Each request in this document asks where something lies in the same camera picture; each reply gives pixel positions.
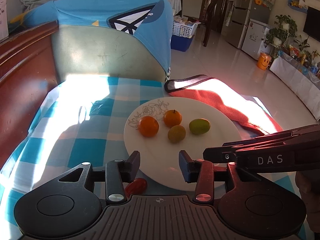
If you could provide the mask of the person right hand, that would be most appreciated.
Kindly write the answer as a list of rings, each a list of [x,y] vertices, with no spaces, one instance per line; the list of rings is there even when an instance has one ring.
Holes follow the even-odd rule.
[[[314,233],[319,233],[319,194],[315,191],[315,184],[300,171],[296,172],[295,182],[306,205],[309,227]]]

